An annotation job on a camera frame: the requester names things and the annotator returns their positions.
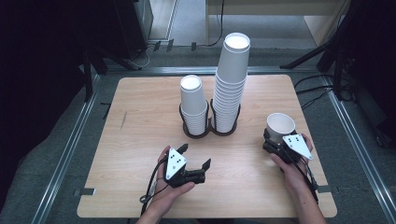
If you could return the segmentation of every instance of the single white cup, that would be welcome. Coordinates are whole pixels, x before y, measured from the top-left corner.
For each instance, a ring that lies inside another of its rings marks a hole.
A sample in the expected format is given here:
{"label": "single white cup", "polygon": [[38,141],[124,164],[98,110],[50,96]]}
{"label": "single white cup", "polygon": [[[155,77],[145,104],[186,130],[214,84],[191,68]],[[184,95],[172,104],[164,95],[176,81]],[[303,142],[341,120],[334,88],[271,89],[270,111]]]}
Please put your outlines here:
{"label": "single white cup", "polygon": [[206,110],[202,81],[198,76],[188,75],[180,81],[181,108],[189,115],[198,115]]}
{"label": "single white cup", "polygon": [[267,131],[275,143],[282,143],[282,137],[291,134],[295,128],[294,120],[286,114],[273,113],[267,117]]}
{"label": "single white cup", "polygon": [[217,74],[228,83],[240,83],[248,73],[250,39],[240,33],[225,37],[219,58]]}

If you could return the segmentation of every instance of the tall stack of cups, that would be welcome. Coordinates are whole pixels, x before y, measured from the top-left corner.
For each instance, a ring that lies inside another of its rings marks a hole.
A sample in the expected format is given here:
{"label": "tall stack of cups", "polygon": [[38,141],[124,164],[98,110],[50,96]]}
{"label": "tall stack of cups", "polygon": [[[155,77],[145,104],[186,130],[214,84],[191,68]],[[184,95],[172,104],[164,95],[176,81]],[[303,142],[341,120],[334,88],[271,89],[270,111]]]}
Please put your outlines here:
{"label": "tall stack of cups", "polygon": [[181,114],[192,135],[205,132],[207,102],[202,81],[198,76],[188,75],[180,81]]}
{"label": "tall stack of cups", "polygon": [[212,103],[216,112],[212,126],[220,133],[229,132],[235,123],[248,76],[249,49],[246,35],[232,33],[224,39]]}

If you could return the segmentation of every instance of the gray carpet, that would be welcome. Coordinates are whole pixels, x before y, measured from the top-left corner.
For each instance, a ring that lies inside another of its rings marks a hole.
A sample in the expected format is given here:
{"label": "gray carpet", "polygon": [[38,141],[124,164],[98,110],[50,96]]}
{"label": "gray carpet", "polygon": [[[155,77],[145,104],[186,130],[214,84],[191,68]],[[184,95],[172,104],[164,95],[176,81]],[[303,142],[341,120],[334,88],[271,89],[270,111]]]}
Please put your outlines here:
{"label": "gray carpet", "polygon": [[[249,66],[278,66],[289,63],[309,49],[252,49]],[[141,72],[152,67],[181,66],[216,66],[220,48],[166,48],[157,51],[148,50],[150,63]],[[302,66],[314,66],[318,57]],[[145,64],[148,61],[142,54],[134,63]],[[85,128],[78,140],[77,148],[65,174],[64,181],[57,193],[53,206],[49,211],[46,223],[127,223],[127,220],[112,218],[80,218],[77,216],[79,197],[73,196],[75,189],[83,188],[90,171],[94,152],[104,127],[103,119],[107,105],[111,103],[118,81],[122,77],[139,76],[139,72],[130,72],[119,65],[108,62],[110,68],[106,76],[100,76],[97,97]],[[286,72],[294,83],[312,76],[312,73]],[[310,79],[298,86],[304,90],[323,85],[320,78]],[[299,95],[301,105],[316,98],[323,91],[313,91]],[[84,90],[76,96],[73,103],[64,112],[51,135],[38,147],[34,148],[21,162],[14,182],[8,192],[7,203],[0,215],[0,223],[29,223],[40,203],[45,188],[50,181],[59,158],[67,143],[68,137],[76,123],[78,114],[83,107]],[[373,158],[390,186],[395,186],[394,174],[389,167],[394,167],[394,151],[379,148],[373,143],[373,136],[366,119],[358,106],[347,103],[354,121],[365,143],[371,149]],[[317,100],[304,110],[310,132],[329,184],[332,186],[333,197],[338,214],[328,218],[329,223],[388,223],[367,177],[347,138],[344,128],[335,113],[328,96]],[[188,223],[188,220],[165,220],[163,223]],[[235,223],[256,223],[252,220],[238,219]]]}

